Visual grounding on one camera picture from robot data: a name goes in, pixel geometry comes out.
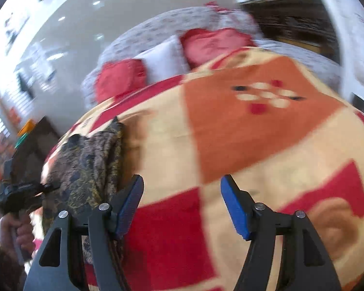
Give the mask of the person's left hand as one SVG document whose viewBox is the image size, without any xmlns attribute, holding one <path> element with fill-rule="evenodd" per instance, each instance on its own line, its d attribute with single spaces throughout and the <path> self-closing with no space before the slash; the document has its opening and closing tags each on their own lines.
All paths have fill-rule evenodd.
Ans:
<svg viewBox="0 0 364 291">
<path fill-rule="evenodd" d="M 0 249 L 18 262 L 16 247 L 32 254 L 35 250 L 33 225 L 28 214 L 16 217 L 7 213 L 0 218 Z"/>
</svg>

